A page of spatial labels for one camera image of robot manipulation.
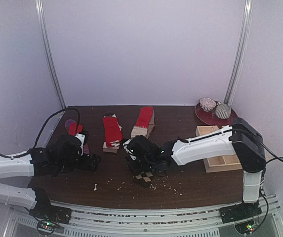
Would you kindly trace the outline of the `brown argyle sock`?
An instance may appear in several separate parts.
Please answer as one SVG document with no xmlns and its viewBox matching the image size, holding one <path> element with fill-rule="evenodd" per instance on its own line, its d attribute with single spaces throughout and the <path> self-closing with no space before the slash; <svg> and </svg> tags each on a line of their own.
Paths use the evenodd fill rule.
<svg viewBox="0 0 283 237">
<path fill-rule="evenodd" d="M 133 177 L 133 182 L 142 187 L 149 188 L 153 177 L 152 172 L 141 172 L 139 175 Z"/>
</svg>

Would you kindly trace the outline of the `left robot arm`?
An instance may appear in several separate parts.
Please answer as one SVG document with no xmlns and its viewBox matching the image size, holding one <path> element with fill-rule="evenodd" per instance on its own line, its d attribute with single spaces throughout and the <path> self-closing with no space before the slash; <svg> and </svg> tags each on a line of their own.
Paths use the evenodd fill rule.
<svg viewBox="0 0 283 237">
<path fill-rule="evenodd" d="M 84 151 L 86 137 L 62 135 L 48 147 L 33 147 L 27 151 L 4 155 L 0 153 L 0 179 L 12 177 L 56 177 L 75 169 L 95 172 L 101 162 L 96 154 Z M 42 188 L 19 188 L 0 183 L 0 203 L 16 205 L 37 212 L 43 219 L 50 219 L 55 209 Z"/>
</svg>

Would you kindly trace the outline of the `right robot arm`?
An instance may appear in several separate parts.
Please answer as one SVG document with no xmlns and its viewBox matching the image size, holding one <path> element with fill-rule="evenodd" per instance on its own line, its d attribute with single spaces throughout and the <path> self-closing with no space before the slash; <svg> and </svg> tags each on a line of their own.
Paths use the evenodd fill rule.
<svg viewBox="0 0 283 237">
<path fill-rule="evenodd" d="M 171 164 L 184 166 L 206 158 L 236 155 L 243 170 L 243 202 L 236 212 L 247 218 L 255 211 L 266 158 L 262 135 L 242 118 L 234 118 L 231 125 L 210 134 L 177 138 L 162 147 L 142 135 L 125 140 L 122 147 L 127 153 L 127 165 L 135 174 L 166 173 Z"/>
</svg>

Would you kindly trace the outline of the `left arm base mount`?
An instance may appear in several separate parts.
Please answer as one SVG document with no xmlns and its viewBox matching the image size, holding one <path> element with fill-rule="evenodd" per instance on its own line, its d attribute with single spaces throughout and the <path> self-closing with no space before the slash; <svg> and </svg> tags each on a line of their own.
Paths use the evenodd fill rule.
<svg viewBox="0 0 283 237">
<path fill-rule="evenodd" d="M 72 210 L 65 207 L 54 206 L 50 201 L 38 201 L 29 214 L 39 220 L 50 221 L 58 224 L 68 224 Z"/>
</svg>

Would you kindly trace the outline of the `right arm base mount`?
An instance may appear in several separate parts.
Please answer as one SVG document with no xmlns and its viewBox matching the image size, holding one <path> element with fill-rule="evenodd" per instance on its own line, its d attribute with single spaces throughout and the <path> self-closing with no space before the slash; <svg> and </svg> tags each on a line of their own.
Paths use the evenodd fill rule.
<svg viewBox="0 0 283 237">
<path fill-rule="evenodd" d="M 252 218 L 254 215 L 260 215 L 262 210 L 260 208 L 259 201 L 254 203 L 242 202 L 240 204 L 223 207 L 219 210 L 219 213 L 222 222 L 225 224 Z"/>
</svg>

